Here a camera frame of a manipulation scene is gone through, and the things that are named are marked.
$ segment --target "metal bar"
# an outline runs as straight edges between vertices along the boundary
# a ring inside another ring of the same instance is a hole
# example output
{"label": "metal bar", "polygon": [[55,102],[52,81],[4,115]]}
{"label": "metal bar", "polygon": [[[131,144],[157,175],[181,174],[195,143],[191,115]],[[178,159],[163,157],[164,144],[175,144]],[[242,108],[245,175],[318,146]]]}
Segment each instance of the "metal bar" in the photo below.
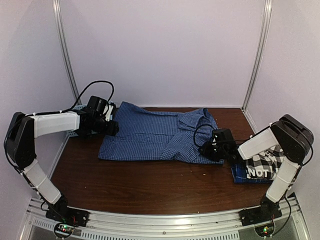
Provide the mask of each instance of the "metal bar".
{"label": "metal bar", "polygon": [[268,32],[269,32],[269,27],[270,27],[270,21],[271,21],[271,13],[272,13],[272,0],[265,0],[264,4],[264,12],[263,12],[263,18],[262,18],[262,25],[261,25],[261,32],[260,32],[260,39],[259,39],[259,44],[258,48],[256,51],[256,56],[254,60],[254,65],[251,73],[251,78],[250,78],[250,83],[244,98],[242,110],[246,111],[250,98],[252,96],[252,92],[257,80],[259,68],[261,65],[262,61],[262,56],[263,52],[265,49],[267,37],[268,37]]}
{"label": "metal bar", "polygon": [[[58,31],[58,37],[59,37],[61,51],[62,51],[63,62],[64,62],[67,76],[69,78],[69,83],[71,86],[73,97],[76,100],[79,97],[79,91],[77,88],[75,75],[74,75],[74,72],[72,69],[70,56],[69,56],[69,52],[68,52],[68,48],[67,48],[67,42],[66,42],[65,31],[64,31],[64,24],[63,24],[61,9],[60,9],[60,0],[52,0],[52,3],[53,3],[53,12],[54,12],[54,17],[55,17],[56,27],[57,27],[57,31]],[[78,105],[82,104],[80,99],[77,101],[77,104]]]}

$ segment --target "metal frame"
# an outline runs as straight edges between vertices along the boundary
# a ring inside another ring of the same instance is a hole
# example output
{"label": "metal frame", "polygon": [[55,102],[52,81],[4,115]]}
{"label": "metal frame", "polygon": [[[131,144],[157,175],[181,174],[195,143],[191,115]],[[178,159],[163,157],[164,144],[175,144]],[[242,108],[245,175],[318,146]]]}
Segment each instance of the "metal frame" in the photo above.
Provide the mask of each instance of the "metal frame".
{"label": "metal frame", "polygon": [[75,75],[72,70],[70,56],[69,56],[69,52],[68,52],[68,48],[67,48],[67,42],[66,42],[65,31],[64,31],[64,24],[63,24],[63,20],[62,20],[61,9],[60,9],[60,0],[52,0],[52,3],[53,3],[53,12],[54,12],[57,31],[58,31],[63,61],[64,61],[64,65],[65,65],[65,70],[66,70],[67,76],[69,78],[73,97],[76,100],[79,96],[79,91],[77,88]]}
{"label": "metal frame", "polygon": [[257,80],[259,68],[261,65],[262,57],[263,57],[263,51],[265,49],[266,40],[268,37],[269,26],[271,21],[271,13],[272,13],[272,0],[265,0],[259,44],[256,51],[250,83],[249,83],[248,90],[246,92],[245,99],[241,108],[244,112],[247,110],[247,107],[248,107],[248,104]]}
{"label": "metal frame", "polygon": [[[292,207],[292,218],[300,240],[309,240],[310,236],[295,197],[289,198]],[[24,226],[19,235],[20,240],[28,240],[33,227],[52,231],[55,221],[45,217],[40,209],[42,201],[32,198],[27,208]],[[280,202],[283,213],[278,220],[285,220],[289,215],[286,201]],[[84,240],[209,240],[209,239],[240,239],[239,231],[252,229],[254,226],[243,227],[238,215],[240,209],[214,213],[184,215],[138,215],[120,214],[88,210],[90,215],[86,227],[78,227],[73,237]]]}

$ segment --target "white panel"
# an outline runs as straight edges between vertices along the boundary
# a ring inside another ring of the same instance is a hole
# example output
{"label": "white panel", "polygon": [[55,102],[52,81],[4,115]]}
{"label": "white panel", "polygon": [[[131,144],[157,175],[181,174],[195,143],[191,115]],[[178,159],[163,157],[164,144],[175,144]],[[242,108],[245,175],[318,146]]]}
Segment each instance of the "white panel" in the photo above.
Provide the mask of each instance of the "white panel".
{"label": "white panel", "polygon": [[248,106],[258,130],[288,113],[314,134],[313,161],[294,189],[310,230],[318,239],[320,222],[320,2],[274,1],[261,69]]}
{"label": "white panel", "polygon": [[[0,139],[14,112],[65,109],[73,97],[62,61],[52,1],[0,2]],[[36,154],[50,172],[65,134],[37,139]],[[32,191],[5,160],[0,147],[0,239],[15,240]]]}
{"label": "white panel", "polygon": [[[81,91],[112,81],[113,100],[141,107],[240,107],[264,0],[61,0]],[[107,98],[110,87],[84,95]]]}

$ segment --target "brown wooden surface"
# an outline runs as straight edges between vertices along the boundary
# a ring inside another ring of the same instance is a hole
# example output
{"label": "brown wooden surface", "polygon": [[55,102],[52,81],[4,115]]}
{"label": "brown wooden surface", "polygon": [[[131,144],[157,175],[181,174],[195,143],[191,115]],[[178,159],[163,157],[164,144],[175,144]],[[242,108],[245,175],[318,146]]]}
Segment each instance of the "brown wooden surface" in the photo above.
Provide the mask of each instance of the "brown wooden surface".
{"label": "brown wooden surface", "polygon": [[[147,108],[188,112],[193,108]],[[253,132],[240,109],[209,110],[235,139]],[[178,161],[120,162],[98,159],[103,136],[71,138],[52,177],[72,207],[125,214],[188,214],[259,204],[268,184],[233,183],[230,166]]]}

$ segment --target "blue cloth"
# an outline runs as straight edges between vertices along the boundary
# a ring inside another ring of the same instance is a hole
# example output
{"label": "blue cloth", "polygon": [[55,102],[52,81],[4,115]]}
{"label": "blue cloth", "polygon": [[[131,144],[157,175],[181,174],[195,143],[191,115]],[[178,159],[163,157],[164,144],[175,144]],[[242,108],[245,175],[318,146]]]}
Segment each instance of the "blue cloth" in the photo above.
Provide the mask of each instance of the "blue cloth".
{"label": "blue cloth", "polygon": [[[116,136],[105,136],[98,157],[116,161],[178,160],[197,164],[212,162],[198,152],[193,134],[197,126],[210,124],[218,128],[206,108],[191,112],[147,111],[128,102],[119,107],[115,121],[119,123]],[[202,145],[212,135],[210,127],[201,127],[196,143]]]}
{"label": "blue cloth", "polygon": [[246,166],[244,164],[236,164],[231,166],[233,180],[236,184],[270,184],[272,180],[258,179],[258,178],[247,178]]}

